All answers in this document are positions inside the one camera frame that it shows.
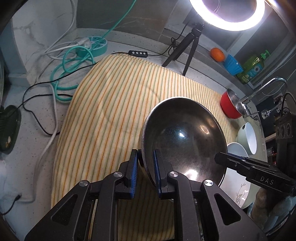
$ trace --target orange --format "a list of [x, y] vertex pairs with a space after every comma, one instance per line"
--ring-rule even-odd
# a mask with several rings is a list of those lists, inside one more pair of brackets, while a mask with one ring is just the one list
[[210, 51], [210, 55], [217, 62], [222, 62], [225, 59], [224, 53], [218, 48], [212, 48]]

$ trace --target red metal bowl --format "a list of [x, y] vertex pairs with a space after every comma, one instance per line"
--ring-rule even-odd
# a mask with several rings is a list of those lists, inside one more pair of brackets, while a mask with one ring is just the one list
[[224, 114], [231, 119], [237, 119], [245, 114], [242, 102], [231, 89], [227, 89], [221, 96], [220, 106]]

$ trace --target large metal mixing bowl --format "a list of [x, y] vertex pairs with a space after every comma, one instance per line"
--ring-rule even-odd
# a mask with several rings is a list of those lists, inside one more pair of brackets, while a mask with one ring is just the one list
[[226, 168], [214, 161], [227, 152], [224, 134], [214, 116], [201, 104], [172, 97], [156, 105], [148, 115], [139, 138], [140, 166], [155, 186], [153, 151], [189, 179], [211, 179], [220, 185]]

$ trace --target silver screw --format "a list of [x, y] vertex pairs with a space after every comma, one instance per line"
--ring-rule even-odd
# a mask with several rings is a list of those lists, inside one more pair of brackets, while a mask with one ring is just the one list
[[114, 172], [114, 177], [122, 177], [122, 172]]
[[210, 187], [210, 186], [213, 186], [213, 181], [207, 179], [207, 180], [204, 181], [204, 184], [205, 184], [206, 186]]
[[177, 177], [179, 174], [177, 172], [170, 172], [171, 177]]
[[82, 180], [79, 182], [79, 186], [81, 187], [86, 187], [89, 184], [89, 182], [87, 180]]

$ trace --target yellow striped tablecloth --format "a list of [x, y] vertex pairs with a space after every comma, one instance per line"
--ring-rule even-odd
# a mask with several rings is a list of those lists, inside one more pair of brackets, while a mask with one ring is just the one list
[[[223, 114], [217, 92], [147, 60], [125, 54], [106, 56], [81, 81], [67, 111], [57, 144], [51, 205], [80, 180], [95, 182], [117, 171], [131, 149], [138, 147], [151, 109], [173, 96], [201, 103], [219, 122], [226, 142], [235, 141], [244, 120]], [[250, 122], [258, 140], [260, 128]], [[260, 151], [254, 157], [262, 159]], [[119, 202], [118, 240], [173, 237], [173, 203], [159, 200], [139, 171], [134, 199]]]

